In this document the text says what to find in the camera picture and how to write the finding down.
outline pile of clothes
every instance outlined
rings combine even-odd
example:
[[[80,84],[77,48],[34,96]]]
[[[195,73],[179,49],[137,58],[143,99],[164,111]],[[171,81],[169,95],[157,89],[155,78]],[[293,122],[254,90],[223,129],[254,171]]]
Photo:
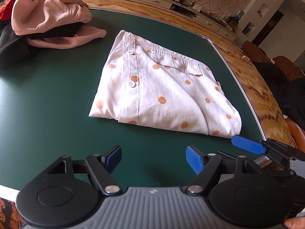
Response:
[[[0,10],[0,69],[35,54],[37,48],[70,49],[103,38],[81,0],[9,0]]]
[[[297,78],[289,82],[276,65],[252,63],[267,83],[282,113],[305,130],[305,78]]]

